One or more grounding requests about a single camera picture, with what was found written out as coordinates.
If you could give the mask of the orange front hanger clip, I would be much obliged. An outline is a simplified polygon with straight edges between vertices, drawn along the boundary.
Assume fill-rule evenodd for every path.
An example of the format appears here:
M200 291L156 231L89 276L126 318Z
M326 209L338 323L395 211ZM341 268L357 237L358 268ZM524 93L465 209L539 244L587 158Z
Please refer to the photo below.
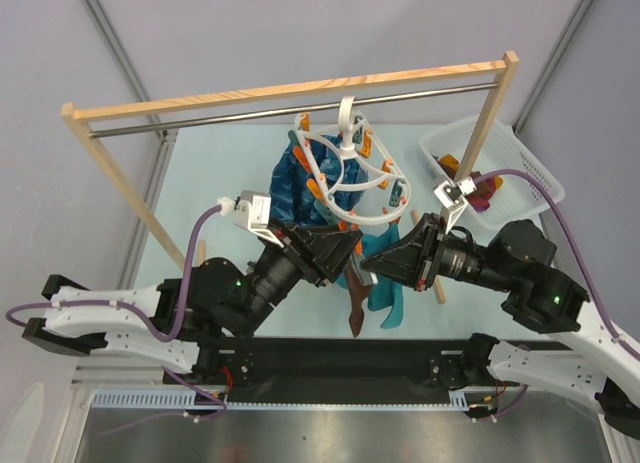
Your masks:
M359 231L360 228L357 224L354 223L350 223L344 220L340 220L338 222L338 228L340 231L346 232L346 231Z

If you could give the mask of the brown grey sock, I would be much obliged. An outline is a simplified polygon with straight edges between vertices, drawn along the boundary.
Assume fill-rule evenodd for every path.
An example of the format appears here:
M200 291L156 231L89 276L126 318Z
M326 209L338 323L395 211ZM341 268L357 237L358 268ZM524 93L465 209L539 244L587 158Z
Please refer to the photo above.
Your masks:
M369 298L378 280L374 274L361 270L354 263L346 266L345 279L351 302L349 327L352 336L357 338L362 331L365 319L364 301Z

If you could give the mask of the white round clip hanger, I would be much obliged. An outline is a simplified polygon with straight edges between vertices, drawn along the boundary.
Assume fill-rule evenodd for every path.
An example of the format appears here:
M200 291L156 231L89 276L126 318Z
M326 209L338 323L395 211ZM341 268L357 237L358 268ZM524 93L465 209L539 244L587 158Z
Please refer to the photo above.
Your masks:
M335 218L352 225L376 226L398 220L408 209L409 179L366 116L355 108L353 96L339 102L335 124L312 125L308 111L297 114L291 140L293 156L307 172L305 186ZM341 197L360 199L377 190L388 197L380 214L363 215L339 203Z

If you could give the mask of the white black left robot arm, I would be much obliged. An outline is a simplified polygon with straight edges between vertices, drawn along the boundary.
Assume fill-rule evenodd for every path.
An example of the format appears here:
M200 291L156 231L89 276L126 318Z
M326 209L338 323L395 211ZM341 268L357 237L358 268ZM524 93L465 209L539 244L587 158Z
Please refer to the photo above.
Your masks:
M47 280L40 317L22 337L58 355L113 353L151 361L199 383L214 380L219 357L209 352L225 332L251 338L301 281L335 282L360 244L359 229L272 222L274 241L242 272L210 258L180 278L142 289L91 291L60 275Z

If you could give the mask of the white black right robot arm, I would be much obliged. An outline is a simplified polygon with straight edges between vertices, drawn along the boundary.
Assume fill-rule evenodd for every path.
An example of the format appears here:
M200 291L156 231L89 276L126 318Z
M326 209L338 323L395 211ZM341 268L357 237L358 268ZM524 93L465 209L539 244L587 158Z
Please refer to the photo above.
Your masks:
M618 432L639 436L639 361L609 333L595 301L570 276L552 267L553 242L529 220L507 223L486 246L460 226L444 231L425 214L390 247L365 258L364 269L422 291L436 277L506 294L501 308L524 328L578 353L580 364L537 356L490 335L475 333L440 370L464 386L498 380L532 386L602 415Z

